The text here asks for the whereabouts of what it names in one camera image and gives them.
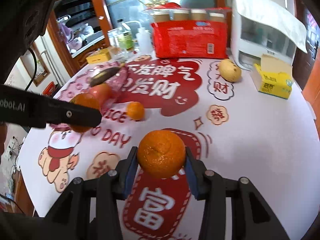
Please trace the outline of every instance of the round table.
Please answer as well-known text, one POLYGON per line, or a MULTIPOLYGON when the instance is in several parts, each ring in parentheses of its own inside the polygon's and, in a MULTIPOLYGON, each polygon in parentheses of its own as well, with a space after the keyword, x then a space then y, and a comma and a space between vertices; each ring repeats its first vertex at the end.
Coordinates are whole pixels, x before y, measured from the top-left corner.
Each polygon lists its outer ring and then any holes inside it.
MULTIPOLYGON (((300 239, 320 204, 320 143, 308 105, 295 83, 288 100, 262 94, 249 71, 242 71, 240 82, 225 81, 218 62, 137 57, 128 63, 130 73, 117 104, 98 127, 84 134, 49 125, 31 129, 19 164, 38 214, 46 215, 73 178, 100 176, 126 158, 146 133, 166 129, 179 135, 207 169, 230 179, 248 177, 290 239, 300 239), (143 121, 126 115, 130 101, 144 104, 143 121)), ((56 98, 86 91, 90 76, 104 67, 87 65, 56 98)), ((183 170, 156 180, 138 168, 132 194, 118 201, 124 239, 197 239, 204 201, 196 201, 186 183, 183 170)), ((226 235, 231 239, 230 201, 226 235)))

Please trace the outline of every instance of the yellow pear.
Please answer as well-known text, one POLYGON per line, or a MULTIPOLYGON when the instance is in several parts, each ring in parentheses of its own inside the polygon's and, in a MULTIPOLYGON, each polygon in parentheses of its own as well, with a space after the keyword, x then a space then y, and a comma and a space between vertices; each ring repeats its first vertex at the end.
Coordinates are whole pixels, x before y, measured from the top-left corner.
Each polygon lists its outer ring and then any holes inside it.
POLYGON ((219 72, 229 82, 237 82, 241 77, 241 68, 233 64, 230 59, 224 59, 219 63, 219 72))

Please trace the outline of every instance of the yellow cardboard box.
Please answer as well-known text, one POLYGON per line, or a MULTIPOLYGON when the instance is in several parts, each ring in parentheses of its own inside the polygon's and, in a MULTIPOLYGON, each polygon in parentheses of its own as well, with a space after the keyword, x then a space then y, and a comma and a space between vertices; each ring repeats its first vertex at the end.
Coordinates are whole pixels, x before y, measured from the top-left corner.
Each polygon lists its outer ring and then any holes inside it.
POLYGON ((292 66, 270 55, 263 54, 261 66, 254 64, 251 78, 262 93, 288 99, 293 83, 292 66))
POLYGON ((90 56, 86 57, 86 60, 89 64, 105 62, 109 61, 110 59, 111 55, 109 52, 109 48, 97 50, 90 56))

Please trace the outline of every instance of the metal bolt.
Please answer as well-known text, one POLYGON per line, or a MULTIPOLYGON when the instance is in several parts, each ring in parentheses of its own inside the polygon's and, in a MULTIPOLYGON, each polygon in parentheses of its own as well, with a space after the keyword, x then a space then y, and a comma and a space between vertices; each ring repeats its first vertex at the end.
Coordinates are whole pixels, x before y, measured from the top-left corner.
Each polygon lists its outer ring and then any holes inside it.
POLYGON ((214 171, 212 171, 212 170, 206 170, 206 171, 204 172, 204 174, 207 175, 207 176, 209 176, 209 177, 211 177, 211 176, 214 175, 214 171))
POLYGON ((67 117, 70 118, 72 116, 72 112, 70 110, 67 111, 67 117))
POLYGON ((116 170, 110 170, 110 171, 108 171, 108 175, 109 175, 110 177, 116 176, 117 174, 118 174, 118 172, 117 172, 116 170))
POLYGON ((76 184, 76 185, 80 184, 81 181, 82 181, 82 179, 80 177, 76 177, 76 178, 73 179, 73 184, 76 184))
POLYGON ((246 178, 246 177, 242 177, 242 178, 240 179, 240 182, 241 182, 242 184, 248 184, 248 183, 249 183, 249 179, 246 178))

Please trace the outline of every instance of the red plastic packaging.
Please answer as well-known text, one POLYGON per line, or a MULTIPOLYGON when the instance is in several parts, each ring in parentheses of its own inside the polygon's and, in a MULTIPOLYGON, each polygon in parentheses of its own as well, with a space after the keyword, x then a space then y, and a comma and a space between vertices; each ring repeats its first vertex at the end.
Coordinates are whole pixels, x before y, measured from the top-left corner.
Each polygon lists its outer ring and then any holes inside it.
POLYGON ((188 20, 152 23, 151 26, 159 58, 226 58, 226 23, 188 20))

